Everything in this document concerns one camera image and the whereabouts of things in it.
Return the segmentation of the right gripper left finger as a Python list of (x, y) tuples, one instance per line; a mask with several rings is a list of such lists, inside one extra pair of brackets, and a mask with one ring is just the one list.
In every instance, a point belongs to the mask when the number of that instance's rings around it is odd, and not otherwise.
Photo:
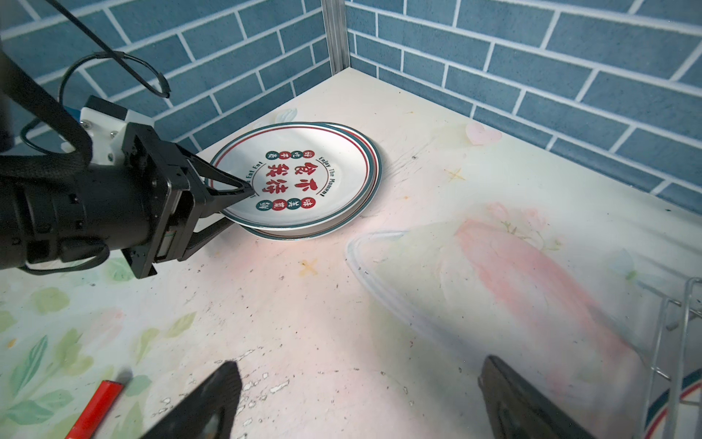
[(142, 439), (230, 438), (242, 388), (238, 364), (223, 362)]

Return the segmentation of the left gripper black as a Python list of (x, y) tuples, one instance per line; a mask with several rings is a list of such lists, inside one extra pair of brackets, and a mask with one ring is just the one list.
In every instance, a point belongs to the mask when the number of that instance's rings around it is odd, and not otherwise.
[[(122, 151), (128, 195), (122, 205), (126, 232), (120, 249), (137, 279), (155, 275), (157, 263), (189, 259), (234, 225), (222, 218), (196, 232), (200, 216), (254, 194), (247, 181), (160, 139), (149, 125), (128, 124)], [(206, 180), (230, 189), (215, 190)]]

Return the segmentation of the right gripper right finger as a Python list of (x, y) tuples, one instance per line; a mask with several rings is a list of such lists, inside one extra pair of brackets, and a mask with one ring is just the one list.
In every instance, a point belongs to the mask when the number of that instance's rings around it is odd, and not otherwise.
[(593, 438), (497, 356), (484, 359), (478, 385), (495, 438)]

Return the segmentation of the red green text plate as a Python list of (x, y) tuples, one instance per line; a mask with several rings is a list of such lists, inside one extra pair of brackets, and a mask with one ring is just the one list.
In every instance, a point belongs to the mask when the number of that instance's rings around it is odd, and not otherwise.
[(246, 232), (250, 232), (251, 234), (259, 238), (274, 241), (312, 240), (315, 238), (326, 236), (330, 233), (335, 232), (336, 230), (345, 227), (347, 224), (353, 221), (353, 219), (358, 217), (358, 215), (367, 208), (367, 205), (369, 205), (369, 203), (373, 201), (374, 197), (378, 192), (378, 186), (380, 185), (380, 181), (382, 180), (383, 174), (382, 157), (380, 153), (378, 153), (377, 146), (369, 137), (363, 135), (360, 131), (350, 126), (337, 123), (321, 123), (321, 125), (326, 127), (334, 127), (340, 129), (348, 135), (353, 135), (354, 137), (356, 137), (356, 139), (361, 141), (371, 153), (375, 161), (375, 175), (373, 183), (369, 191), (365, 195), (364, 199), (358, 201), (358, 203), (354, 206), (354, 208), (352, 208), (350, 212), (343, 214), (338, 219), (327, 221), (324, 224), (314, 225), (300, 230), (290, 230), (290, 232), (285, 232), (284, 230), (282, 230), (281, 232), (272, 232), (271, 230), (258, 230), (251, 227), (243, 226), (243, 229), (246, 230)]
[(223, 215), (272, 232), (324, 224), (351, 212), (369, 195), (381, 171), (378, 150), (367, 137), (324, 123), (252, 130), (223, 146), (210, 163), (253, 189)]

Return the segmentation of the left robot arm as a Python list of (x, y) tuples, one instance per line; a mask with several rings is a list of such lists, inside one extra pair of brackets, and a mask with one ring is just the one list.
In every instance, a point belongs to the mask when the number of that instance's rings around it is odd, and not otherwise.
[(184, 261), (228, 229), (199, 220), (252, 195), (252, 186), (186, 148), (129, 122), (109, 157), (94, 162), (93, 136), (13, 60), (1, 60), (1, 97), (58, 132), (71, 152), (1, 159), (1, 265), (34, 275), (89, 270), (111, 252), (124, 255), (139, 279), (158, 263)]

